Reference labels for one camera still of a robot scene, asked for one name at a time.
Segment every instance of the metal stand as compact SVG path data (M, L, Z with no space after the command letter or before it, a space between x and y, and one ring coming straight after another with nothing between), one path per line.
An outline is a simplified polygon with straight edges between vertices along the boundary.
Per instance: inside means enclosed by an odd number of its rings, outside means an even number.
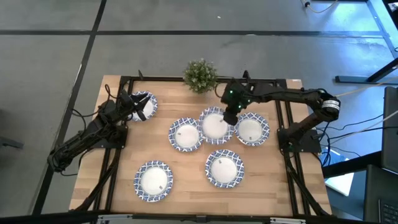
M373 16L374 21L376 22L376 25L378 26L379 30L383 33L383 39L386 41L386 44L391 51L392 56L395 58L392 62L388 63L386 66L384 66L382 69L371 75L370 77L354 77L354 76L344 76L344 75L339 75L335 77L335 81L337 83L358 83L358 84L378 84L380 83L379 80L384 78L386 75L390 74L392 71L394 71L396 68L398 68L398 52L395 51L395 47L391 42L390 35L387 33L385 30L382 22L380 21L380 18L374 9L372 3L370 0L340 0L340 1L349 1L349 2L366 2L368 5L368 8ZM392 12L388 6L388 0L382 0L383 5L387 9L387 12L389 13L391 19L393 20L393 15ZM391 81L388 83L385 83L386 85L398 85L398 81Z
M381 167L381 151L322 167L323 177L330 178L365 170L370 164Z
M23 143L14 141L12 139L8 139L8 138L4 138L0 136L0 147L3 146L11 146L14 148L18 148L18 149L22 149L22 147L24 146Z
M336 76L335 80L337 83L359 83L359 84L377 84L379 80L384 78L386 75L393 72L398 68L398 58L395 58L392 62L388 63L382 69L378 70L375 74L370 77L354 77L354 76ZM386 85L398 85L398 81L390 81L385 83Z

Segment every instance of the concrete floor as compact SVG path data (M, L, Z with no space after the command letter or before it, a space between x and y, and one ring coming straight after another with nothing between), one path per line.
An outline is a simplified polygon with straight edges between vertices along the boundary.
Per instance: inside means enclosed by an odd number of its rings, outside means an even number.
M384 6L380 0L372 2L393 43L398 43ZM100 0L2 0L0 30L90 30L99 5ZM327 5L312 3L317 9ZM99 29L370 31L377 25L364 3L338 3L314 14L303 10L299 0L119 0L107 2ZM25 143L23 150L0 149L0 217L30 212L87 41L85 35L0 35L0 136ZM103 75L137 75L140 69L145 76L182 76L189 60L202 57L213 61L220 75L240 77L247 69L252 77L299 78L306 88L325 88L333 94L363 87L336 84L335 75L367 76L393 59L385 41L377 38L97 36L75 108L93 111ZM331 126L340 128L382 114L383 91L384 87L374 87L341 97L340 118ZM366 126L328 133L336 136ZM73 118L67 137L81 127L81 121ZM335 146L360 155L378 151L381 131L358 134ZM76 171L75 162L66 173ZM75 177L55 174L44 213L67 211L74 183Z

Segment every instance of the plate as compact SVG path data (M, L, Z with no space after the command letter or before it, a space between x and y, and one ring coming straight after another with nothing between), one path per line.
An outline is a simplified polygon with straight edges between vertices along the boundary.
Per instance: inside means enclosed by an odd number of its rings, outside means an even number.
M157 111L157 99L156 97L148 92L148 91L138 91L136 93L133 93L134 96L139 95L139 94L145 94L148 93L148 96L150 96L150 99L148 101L148 103L145 105L144 109L142 110L142 112L144 113L145 117L147 119L153 117L153 115L155 115L155 112ZM137 113L133 113L132 114L132 118L133 121L141 121L140 117L138 117Z
M199 132L210 144L224 144L232 138L234 126L223 119L224 110L212 106L201 112L199 117Z
M265 118L256 113L241 114L235 125L238 139L247 146L259 146L269 137L269 125Z
M235 152L220 149L212 152L207 158L205 172L207 179L214 186L232 188L243 179L243 161Z
M199 148L203 138L198 130L198 121L193 118L180 118L169 129L169 141L180 152L192 152Z
M162 161L149 161L140 167L134 178L134 188L139 198L158 202L165 198L173 186L173 173Z

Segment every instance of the wooden table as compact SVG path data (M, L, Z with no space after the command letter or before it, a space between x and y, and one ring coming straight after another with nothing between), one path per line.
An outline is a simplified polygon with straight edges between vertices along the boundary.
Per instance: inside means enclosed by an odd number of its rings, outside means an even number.
M104 85L117 93L120 76L105 75L96 106L106 101ZM287 80L289 88L300 88L300 80ZM220 84L222 93L225 84ZM168 139L171 124L182 117L199 118L209 106L222 105L214 92L202 95L192 93L182 82L134 82L133 92L147 90L159 102L155 116L145 122L128 122L129 132L126 147L122 150L116 185L112 201L112 212L163 213L163 214L207 214L207 215L278 215L291 216L290 197L284 160L279 153L276 130L278 120L275 102L251 104L246 112L261 114L269 122L271 134L259 147L240 143L236 136L226 144L214 146L203 142L191 153L175 150ZM287 117L281 103L285 126ZM292 103L294 121L308 116L306 105ZM241 156L245 174L242 182L233 189L219 189L211 185L205 176L205 161L217 149L230 149ZM326 187L319 161L310 153L301 153L305 183L324 210L331 213ZM104 149L87 153L81 163L73 191L70 209L79 206L93 190L100 175ZM160 160L168 164L174 175L170 195L157 203L147 203L138 198L133 179L141 165L147 161ZM108 185L105 186L100 208L104 208ZM296 186L298 209L303 213L300 191Z

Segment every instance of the potted plant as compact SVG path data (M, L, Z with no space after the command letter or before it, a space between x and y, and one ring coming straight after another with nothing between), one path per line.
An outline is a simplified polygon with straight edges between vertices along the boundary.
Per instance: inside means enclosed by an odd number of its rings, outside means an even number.
M205 59L193 60L184 71L185 83L194 93L205 93L213 90L217 84L217 70Z

